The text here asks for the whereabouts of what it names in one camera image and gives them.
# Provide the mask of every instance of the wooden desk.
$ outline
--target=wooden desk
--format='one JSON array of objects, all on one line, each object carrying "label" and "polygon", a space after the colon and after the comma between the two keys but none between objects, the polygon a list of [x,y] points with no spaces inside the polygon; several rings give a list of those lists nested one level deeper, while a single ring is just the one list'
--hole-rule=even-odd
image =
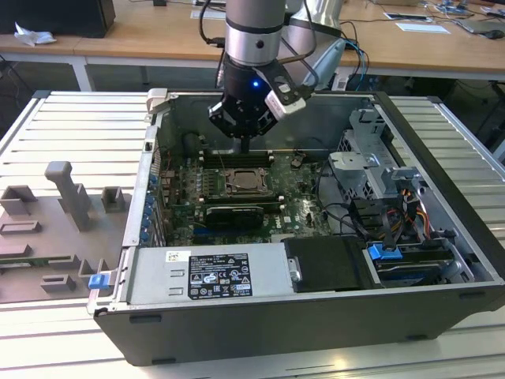
[{"label": "wooden desk", "polygon": [[[190,18],[194,10],[190,4],[154,7],[149,1],[114,0],[114,6],[116,20],[104,39],[57,36],[57,43],[28,47],[12,36],[0,36],[0,54],[17,61],[69,63],[84,91],[93,89],[87,72],[91,64],[217,66],[220,51],[201,40],[198,20]],[[384,8],[388,12],[428,14],[421,7]],[[349,0],[340,19],[370,21],[386,17],[381,7],[368,0]],[[505,80],[505,39],[474,36],[451,22],[441,23],[451,34],[404,32],[395,21],[354,23],[360,45],[370,57],[370,74]],[[224,21],[206,20],[204,27],[208,36],[224,36]],[[343,30],[353,38],[349,24],[343,25]],[[346,51],[339,76],[347,77],[356,64],[356,54]]]}]

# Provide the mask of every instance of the blue latch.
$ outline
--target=blue latch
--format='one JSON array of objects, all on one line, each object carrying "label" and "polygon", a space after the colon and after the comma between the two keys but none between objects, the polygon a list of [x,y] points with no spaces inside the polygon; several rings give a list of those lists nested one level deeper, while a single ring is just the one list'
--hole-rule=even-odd
[{"label": "blue latch", "polygon": [[110,274],[94,274],[89,278],[88,288],[90,290],[108,290]]},{"label": "blue latch", "polygon": [[385,250],[382,243],[374,243],[368,248],[368,253],[373,260],[375,259],[402,259],[403,255],[397,247],[394,250]]}]

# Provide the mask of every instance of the aluminum profile table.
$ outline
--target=aluminum profile table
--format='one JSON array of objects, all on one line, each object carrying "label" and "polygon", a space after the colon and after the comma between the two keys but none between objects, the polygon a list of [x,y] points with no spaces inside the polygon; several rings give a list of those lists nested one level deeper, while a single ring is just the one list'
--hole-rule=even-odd
[{"label": "aluminum profile table", "polygon": [[[505,168],[443,105],[427,98],[392,97],[466,200],[505,247]],[[393,141],[407,166],[413,165]]]},{"label": "aluminum profile table", "polygon": [[[127,132],[142,134],[148,125],[144,101],[144,93],[83,92],[52,92],[47,99],[32,100],[0,143],[0,179],[8,177],[11,182],[22,183],[32,176],[38,196],[52,194],[54,189],[50,184],[41,184],[40,164],[61,157],[73,162],[75,175],[81,176],[84,183],[88,181],[89,191],[97,190],[93,186],[103,186],[91,176],[99,176],[115,186],[119,182],[121,186],[130,183],[125,190],[133,190],[136,157],[141,146],[136,134]],[[505,197],[505,183],[500,179],[503,168],[442,105],[422,98],[393,98],[393,101],[493,232],[502,236],[499,233],[502,224],[494,222],[496,218],[492,216],[499,213],[492,210],[505,205],[499,204],[499,199]],[[409,163],[406,154],[401,150],[400,154]],[[9,167],[11,164],[18,165],[17,170]],[[0,183],[3,189],[6,183]],[[486,194],[492,194],[492,200]],[[0,377],[52,379],[99,374],[146,379],[424,379],[505,376],[505,308],[475,314],[436,340],[134,367],[86,313],[86,302],[77,299],[0,305]],[[244,343],[240,336],[238,343]]]}]

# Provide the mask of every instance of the power supply label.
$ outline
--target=power supply label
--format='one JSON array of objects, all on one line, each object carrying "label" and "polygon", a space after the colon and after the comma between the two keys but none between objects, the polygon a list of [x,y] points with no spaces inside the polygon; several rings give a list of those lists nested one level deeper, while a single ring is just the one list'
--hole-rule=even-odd
[{"label": "power supply label", "polygon": [[253,296],[247,254],[192,255],[188,277],[192,300]]}]

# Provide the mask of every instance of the electronic device on desk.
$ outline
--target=electronic device on desk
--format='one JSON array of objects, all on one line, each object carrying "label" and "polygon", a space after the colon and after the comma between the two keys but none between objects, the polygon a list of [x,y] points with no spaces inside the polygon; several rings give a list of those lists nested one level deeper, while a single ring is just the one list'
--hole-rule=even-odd
[{"label": "electronic device on desk", "polygon": [[501,32],[503,36],[505,33],[505,23],[498,21],[459,20],[456,23],[473,34],[487,36],[488,33],[498,31]]},{"label": "electronic device on desk", "polygon": [[401,117],[415,102],[315,93],[244,153],[207,118],[222,94],[148,94],[114,294],[100,273],[88,304],[128,362],[431,339],[503,304],[505,251]]},{"label": "electronic device on desk", "polygon": [[372,0],[374,4],[381,6],[417,6],[419,0]]},{"label": "electronic device on desk", "polygon": [[17,22],[36,32],[103,38],[115,17],[113,0],[2,0],[0,33],[14,33]]}]

